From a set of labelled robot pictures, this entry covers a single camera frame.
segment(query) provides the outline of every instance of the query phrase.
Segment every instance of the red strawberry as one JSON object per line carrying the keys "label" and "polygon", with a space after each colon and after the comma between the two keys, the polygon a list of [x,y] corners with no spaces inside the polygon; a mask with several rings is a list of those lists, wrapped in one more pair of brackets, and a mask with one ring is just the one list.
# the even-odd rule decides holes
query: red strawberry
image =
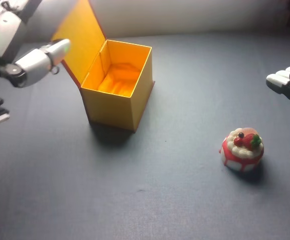
{"label": "red strawberry", "polygon": [[246,135],[242,140],[243,140],[243,145],[250,151],[253,151],[261,143],[260,137],[257,134],[251,134],[251,133]]}
{"label": "red strawberry", "polygon": [[234,139],[234,144],[237,146],[237,147],[241,147],[243,146],[243,139],[240,138],[240,137],[237,137]]}

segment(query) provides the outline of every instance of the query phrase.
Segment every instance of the yellow box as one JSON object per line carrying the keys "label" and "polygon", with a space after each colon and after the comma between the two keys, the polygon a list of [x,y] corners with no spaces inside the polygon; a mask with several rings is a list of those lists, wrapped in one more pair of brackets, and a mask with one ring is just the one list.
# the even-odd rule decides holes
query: yellow box
{"label": "yellow box", "polygon": [[136,131],[154,82],[151,47],[107,40],[88,0],[53,39],[69,39],[63,65],[80,89],[89,122]]}

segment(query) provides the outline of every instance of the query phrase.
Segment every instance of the gray wall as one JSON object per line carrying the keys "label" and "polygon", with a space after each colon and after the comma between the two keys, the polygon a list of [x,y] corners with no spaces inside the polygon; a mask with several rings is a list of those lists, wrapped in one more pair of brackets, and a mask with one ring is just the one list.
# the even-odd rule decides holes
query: gray wall
{"label": "gray wall", "polygon": [[[90,0],[108,37],[277,28],[285,0]],[[47,41],[76,0],[43,0],[29,41]]]}

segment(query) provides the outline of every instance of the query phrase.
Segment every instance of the tabletop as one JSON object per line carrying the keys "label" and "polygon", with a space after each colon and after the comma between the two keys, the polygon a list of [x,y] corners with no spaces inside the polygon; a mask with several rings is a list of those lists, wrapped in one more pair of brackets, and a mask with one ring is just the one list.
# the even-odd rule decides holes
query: tabletop
{"label": "tabletop", "polygon": [[[290,100],[265,84],[290,66],[290,33],[122,40],[153,47],[136,133],[89,125],[63,67],[24,89],[0,79],[0,240],[290,239]],[[247,175],[218,153],[241,127],[264,142]]]}

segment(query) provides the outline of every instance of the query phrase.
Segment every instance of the cake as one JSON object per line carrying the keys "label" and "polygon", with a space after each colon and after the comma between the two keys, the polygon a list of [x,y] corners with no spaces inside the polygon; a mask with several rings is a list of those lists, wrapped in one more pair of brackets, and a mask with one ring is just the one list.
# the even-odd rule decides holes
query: cake
{"label": "cake", "polygon": [[235,171],[248,172],[260,162],[264,146],[255,129],[238,128],[225,138],[219,153],[225,166]]}

